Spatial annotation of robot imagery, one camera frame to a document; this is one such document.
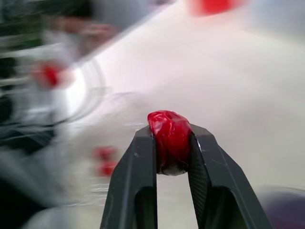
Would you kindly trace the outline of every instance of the white surface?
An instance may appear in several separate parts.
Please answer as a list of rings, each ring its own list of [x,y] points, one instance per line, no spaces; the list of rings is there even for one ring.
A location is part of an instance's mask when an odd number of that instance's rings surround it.
[[[114,92],[206,127],[255,189],[304,187],[305,47],[243,21],[242,9],[192,18],[179,1],[95,58]],[[158,179],[159,228],[196,228],[186,176]]]

